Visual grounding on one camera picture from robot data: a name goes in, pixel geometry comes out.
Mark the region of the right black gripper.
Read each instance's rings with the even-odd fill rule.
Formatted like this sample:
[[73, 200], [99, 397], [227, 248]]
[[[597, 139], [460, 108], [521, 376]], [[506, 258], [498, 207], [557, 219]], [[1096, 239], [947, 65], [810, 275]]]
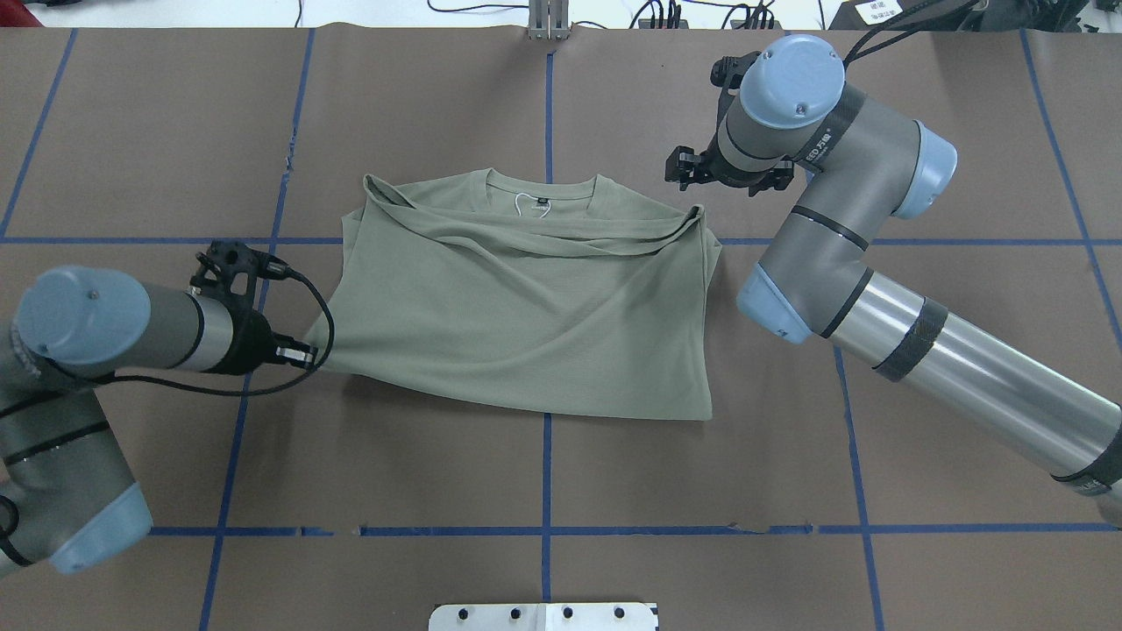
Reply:
[[[716, 108], [715, 131], [721, 128], [721, 120], [737, 97], [747, 68], [752, 67], [760, 55], [761, 52], [755, 51], [741, 57], [725, 56], [714, 62], [710, 83], [721, 89]], [[794, 163], [789, 159], [773, 161], [765, 167], [735, 167], [721, 156], [717, 132], [702, 152], [695, 152], [689, 146], [677, 146], [668, 156], [664, 170], [665, 182], [677, 183], [681, 191], [686, 191], [690, 184], [718, 182], [726, 188], [746, 190], [749, 196], [767, 190], [785, 191], [793, 179]]]

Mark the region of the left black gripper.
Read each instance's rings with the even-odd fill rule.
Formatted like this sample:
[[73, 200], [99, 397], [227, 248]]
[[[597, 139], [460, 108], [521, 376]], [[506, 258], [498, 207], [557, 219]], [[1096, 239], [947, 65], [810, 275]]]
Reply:
[[255, 308], [260, 280], [309, 278], [288, 263], [241, 241], [214, 240], [195, 255], [199, 268], [188, 280], [188, 294], [200, 316], [199, 336], [188, 355], [188, 371], [242, 375], [263, 364], [312, 371], [319, 348], [276, 333]]

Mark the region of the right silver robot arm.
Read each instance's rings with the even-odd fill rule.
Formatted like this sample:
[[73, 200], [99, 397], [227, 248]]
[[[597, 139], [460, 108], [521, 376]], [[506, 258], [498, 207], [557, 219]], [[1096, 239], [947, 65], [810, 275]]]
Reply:
[[853, 81], [810, 33], [715, 60], [706, 146], [674, 148], [665, 179], [747, 195], [808, 174], [737, 298], [769, 333], [831, 342], [884, 382], [950, 406], [1086, 499], [1119, 528], [1119, 402], [1026, 355], [879, 266], [886, 227], [936, 203], [958, 150]]

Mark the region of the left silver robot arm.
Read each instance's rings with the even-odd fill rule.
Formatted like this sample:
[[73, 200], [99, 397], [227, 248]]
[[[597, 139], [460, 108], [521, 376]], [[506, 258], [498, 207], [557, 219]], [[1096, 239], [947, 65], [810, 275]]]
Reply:
[[[298, 384], [327, 363], [335, 323], [309, 277], [240, 241], [212, 241], [196, 259], [184, 291], [118, 269], [57, 266], [4, 320], [4, 576], [38, 563], [84, 571], [151, 531], [151, 507], [96, 388], [146, 383], [222, 397], [224, 390], [160, 379], [151, 369], [242, 376], [289, 365], [300, 369]], [[256, 307], [261, 280], [309, 289], [327, 319], [327, 340], [273, 331]]]

